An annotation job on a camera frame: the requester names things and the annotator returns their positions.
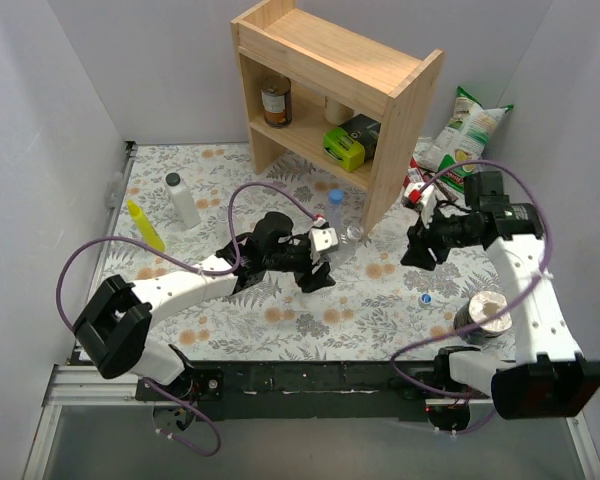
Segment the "food can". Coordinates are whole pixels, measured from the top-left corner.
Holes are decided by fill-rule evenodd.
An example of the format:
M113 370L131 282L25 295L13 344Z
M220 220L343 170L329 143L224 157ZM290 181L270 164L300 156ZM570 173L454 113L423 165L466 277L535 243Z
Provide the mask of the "food can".
M507 306L504 295L496 292L478 292L458 310L453 319L456 330L486 320ZM482 325L471 333L460 335L460 338L472 345L484 345L490 339L499 337L511 328L511 316L505 313L502 317Z
M291 123L291 81L282 75L267 77L262 82L264 120L274 128Z

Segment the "white wall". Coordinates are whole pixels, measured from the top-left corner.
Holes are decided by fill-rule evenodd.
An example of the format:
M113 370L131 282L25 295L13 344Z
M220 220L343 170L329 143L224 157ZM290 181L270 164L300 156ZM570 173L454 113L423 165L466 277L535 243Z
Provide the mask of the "white wall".
M554 0L503 101L516 108L490 157L546 208L564 316L585 356L600 359L600 0ZM600 392L585 415L600 454Z
M246 140L229 22L256 0L49 2L125 139ZM495 106L550 3L298 0L310 13L420 58L447 51L429 135L448 120L458 84Z
M46 0L0 0L0 479L22 475L54 362L64 259L101 234L124 144ZM74 315L94 254L66 288Z

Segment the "yellow squeeze bottle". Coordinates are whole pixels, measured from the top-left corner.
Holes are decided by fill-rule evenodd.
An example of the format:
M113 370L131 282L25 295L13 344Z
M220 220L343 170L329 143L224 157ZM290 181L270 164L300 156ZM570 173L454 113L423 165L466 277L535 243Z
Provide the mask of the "yellow squeeze bottle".
M129 207L129 215L131 215L133 223L135 223L136 227L138 227L138 230L140 230L142 238L144 238L144 241L147 242L147 245L155 248L156 250L164 252L164 242L153 226L151 226L149 219L142 209L131 200L127 200L127 205Z

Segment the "chip bag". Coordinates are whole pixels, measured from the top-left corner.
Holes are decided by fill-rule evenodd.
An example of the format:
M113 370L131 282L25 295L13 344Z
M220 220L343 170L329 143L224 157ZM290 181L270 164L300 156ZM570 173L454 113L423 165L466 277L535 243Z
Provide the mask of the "chip bag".
M513 105L507 105L485 110L480 102L458 87L453 117L418 164L438 172L454 163L480 158L489 138L512 108ZM466 165L452 170L442 180L462 192L464 177L473 171L474 166Z

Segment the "floral pattern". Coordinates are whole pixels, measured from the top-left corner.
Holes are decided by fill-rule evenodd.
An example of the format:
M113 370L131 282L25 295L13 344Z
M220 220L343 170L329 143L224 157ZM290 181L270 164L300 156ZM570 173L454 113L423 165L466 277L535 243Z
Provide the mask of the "floral pattern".
M196 199L202 223L186 230L163 184L176 171ZM364 193L286 152L261 175L253 173L249 146L145 146L138 149L126 199L147 214L166 244L166 252L195 263L220 245L216 223L226 217L229 196L241 184L265 180L293 193L315 212L322 212L330 189L345 192L344 222L359 219ZM124 203L115 235L140 238ZM304 232L311 221L286 198L269 189L240 193L235 215L249 230L268 211L280 211ZM435 272L400 266L406 232L415 214L396 203L361 244L355 257L333 272L336 285L303 294L293 275L267 273L264 280L238 295L194 305L159 324L154 340L173 343L196 360L387 360L398 348L452 328L456 311L479 290L499 290L493 266L479 248L456 250ZM127 280L165 275L177 267L132 245L111 245L104 276ZM418 304L428 292L433 303ZM432 359L442 345L410 352L407 359ZM511 332L486 350L513 358Z

